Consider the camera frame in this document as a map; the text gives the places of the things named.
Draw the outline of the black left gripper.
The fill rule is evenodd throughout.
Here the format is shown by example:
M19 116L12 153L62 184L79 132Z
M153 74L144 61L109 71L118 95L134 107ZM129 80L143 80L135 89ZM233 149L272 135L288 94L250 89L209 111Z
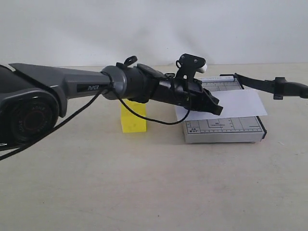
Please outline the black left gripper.
M170 80L159 81L154 91L154 100L217 116L221 115L223 110L219 105L219 99L209 90L203 89L199 82L186 84L183 79L175 80L173 86Z

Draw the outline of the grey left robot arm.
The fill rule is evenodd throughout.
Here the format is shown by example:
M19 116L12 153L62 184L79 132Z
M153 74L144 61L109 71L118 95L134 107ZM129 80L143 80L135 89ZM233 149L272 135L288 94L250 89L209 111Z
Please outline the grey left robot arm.
M149 100L220 115L219 100L194 76L201 67L183 64L162 73L132 59L85 71L14 63L0 68L0 148L26 148L57 128L70 99Z

